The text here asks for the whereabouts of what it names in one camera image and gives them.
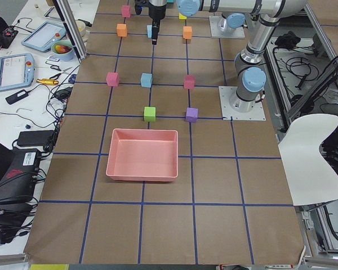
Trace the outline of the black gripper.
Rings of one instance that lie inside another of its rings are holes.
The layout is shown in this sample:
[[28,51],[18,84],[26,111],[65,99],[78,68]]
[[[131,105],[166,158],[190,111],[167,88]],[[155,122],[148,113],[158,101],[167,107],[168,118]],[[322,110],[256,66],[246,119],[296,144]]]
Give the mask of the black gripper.
[[152,45],[157,44],[160,21],[165,18],[166,15],[166,0],[149,0],[149,17],[153,20],[152,22]]
[[140,15],[144,6],[144,1],[143,0],[134,0],[135,3],[135,12],[137,15]]

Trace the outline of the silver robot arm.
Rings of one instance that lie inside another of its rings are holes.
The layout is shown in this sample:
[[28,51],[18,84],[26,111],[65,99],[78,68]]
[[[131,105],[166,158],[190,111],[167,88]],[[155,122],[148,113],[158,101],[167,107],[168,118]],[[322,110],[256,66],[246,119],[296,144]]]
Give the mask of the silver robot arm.
[[300,11],[307,1],[177,1],[180,13],[186,17],[199,11],[238,12],[258,15],[253,33],[235,59],[238,87],[229,98],[231,107],[246,113],[252,109],[255,99],[266,83],[266,75],[257,65],[261,62],[264,49],[281,18]]
[[[140,15],[143,7],[149,9],[149,17],[152,19],[152,33],[150,35],[153,43],[158,38],[161,20],[165,18],[167,2],[171,1],[135,1],[135,12]],[[186,16],[193,16],[203,7],[203,1],[177,1],[179,12]],[[229,28],[236,29],[241,27],[245,22],[245,16],[242,13],[233,13],[225,16],[222,13],[223,19],[220,22],[220,27],[223,30]]]

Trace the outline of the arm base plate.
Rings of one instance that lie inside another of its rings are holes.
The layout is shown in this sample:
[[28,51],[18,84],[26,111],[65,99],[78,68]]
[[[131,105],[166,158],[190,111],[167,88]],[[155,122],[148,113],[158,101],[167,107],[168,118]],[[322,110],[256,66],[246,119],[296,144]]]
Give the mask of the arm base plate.
[[253,101],[243,101],[237,96],[237,87],[219,86],[223,120],[266,121],[260,93]]
[[232,13],[227,17],[210,16],[209,22],[211,37],[213,38],[245,38],[243,30],[243,25],[245,24],[245,16],[242,13]]

